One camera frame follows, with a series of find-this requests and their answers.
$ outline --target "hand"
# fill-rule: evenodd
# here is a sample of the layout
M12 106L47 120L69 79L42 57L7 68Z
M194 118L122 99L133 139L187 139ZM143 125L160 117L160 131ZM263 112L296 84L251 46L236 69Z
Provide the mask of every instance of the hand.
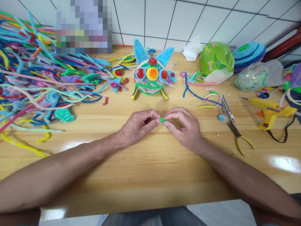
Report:
M186 108L178 107L171 109L165 117L165 120L179 119L184 127L177 129L171 122L165 121L164 125L172 135L180 142L181 145L190 151L199 154L204 138L201 135L200 124Z
M117 139L125 147L137 144L160 123L160 115L154 109L134 112L117 132Z

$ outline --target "floor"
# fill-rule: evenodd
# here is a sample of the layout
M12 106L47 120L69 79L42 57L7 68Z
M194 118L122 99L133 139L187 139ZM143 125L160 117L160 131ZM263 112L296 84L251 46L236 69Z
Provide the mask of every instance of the floor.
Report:
M208 226L256 226L248 204L242 200L190 205L187 208ZM107 214L41 221L40 226L101 226Z

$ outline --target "scissors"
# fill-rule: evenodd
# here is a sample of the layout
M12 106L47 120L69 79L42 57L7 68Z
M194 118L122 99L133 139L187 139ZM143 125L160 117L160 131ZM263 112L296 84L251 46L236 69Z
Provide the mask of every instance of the scissors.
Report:
M237 149L238 149L238 151L241 153L242 156L245 156L245 155L244 155L244 153L242 152L241 147L240 147L240 144L239 144L239 138L240 138L240 137L243 138L244 140L246 140L246 141L250 144L250 146L252 147L252 149L255 150L254 144L253 144L248 138L242 136L242 135L240 134L240 132L238 131L238 129L235 127L235 125L234 125L231 121L230 121L230 123L228 122L228 126L230 127L230 129L232 130L232 132L234 133L234 135L235 135L235 137L236 137L236 138L235 138L236 146L237 146Z
M235 123L232 111L230 110L230 108L225 100L225 97L223 95L222 95L222 103L223 103L223 108L219 109L219 114L220 115L226 114L229 117L230 121L232 123Z

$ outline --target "forearm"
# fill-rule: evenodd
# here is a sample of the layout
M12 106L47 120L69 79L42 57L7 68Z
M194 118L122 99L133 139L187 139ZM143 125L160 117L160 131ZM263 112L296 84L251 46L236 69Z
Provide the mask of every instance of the forearm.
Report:
M0 213L40 207L121 149L114 134L41 159L0 181Z
M292 197L266 175L220 150L207 140L198 153L251 206L301 219L301 207Z

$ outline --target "pile of pipe cleaners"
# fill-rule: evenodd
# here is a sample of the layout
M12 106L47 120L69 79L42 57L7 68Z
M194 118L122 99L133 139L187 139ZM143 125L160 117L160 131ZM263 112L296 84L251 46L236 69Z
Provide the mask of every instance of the pile of pipe cleaners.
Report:
M46 137L36 143L48 140L51 132L63 132L51 130L48 125L56 120L74 121L71 107L99 101L106 82L114 92L127 89L124 85L129 79L121 77L122 70L131 70L137 63L134 54L111 61L87 54L57 54L56 28L34 24L31 12L29 17L30 22L0 11L0 135L11 144L46 157L34 147L7 137L5 130L11 126L45 132ZM146 51L155 54L154 49ZM27 113L33 113L28 114L32 119L18 120ZM15 124L18 122L33 126L21 127Z

